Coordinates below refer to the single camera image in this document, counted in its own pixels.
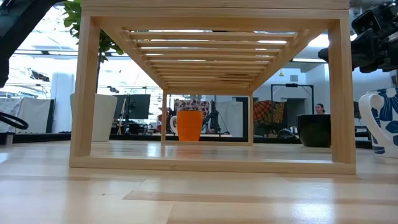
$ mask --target mug handle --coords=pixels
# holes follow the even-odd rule
[[[172,129],[172,131],[175,133],[175,134],[178,134],[178,132],[177,132],[177,127],[176,126],[174,126],[174,121],[177,119],[177,116],[172,116],[171,118],[170,118],[170,128]]]
[[[359,111],[365,121],[366,127],[368,127],[369,131],[378,142],[388,145],[391,144],[391,139],[382,131],[379,125],[377,125],[372,114],[372,108],[379,109],[382,108],[383,105],[384,98],[374,93],[368,93],[359,99]]]

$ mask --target wooden frame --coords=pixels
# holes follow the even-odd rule
[[[72,167],[355,173],[348,0],[82,0],[81,5]],[[100,29],[163,89],[163,120],[168,94],[248,96],[249,141],[242,143],[248,147],[253,145],[253,91],[328,29],[333,161],[223,161],[223,165],[201,161],[199,166],[192,161],[131,162],[91,156]],[[207,31],[143,32],[157,29]],[[162,144],[231,144],[168,142],[165,126],[161,140]]]

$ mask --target blue and white vase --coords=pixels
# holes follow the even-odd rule
[[[398,88],[368,92],[359,100],[359,110],[376,155],[398,158]]]

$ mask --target woman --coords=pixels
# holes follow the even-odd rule
[[[318,103],[315,106],[315,111],[317,112],[317,114],[325,114],[325,109],[323,108],[323,104]]]

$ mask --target dark planter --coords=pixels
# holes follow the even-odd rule
[[[297,116],[297,131],[304,146],[331,146],[330,114]]]

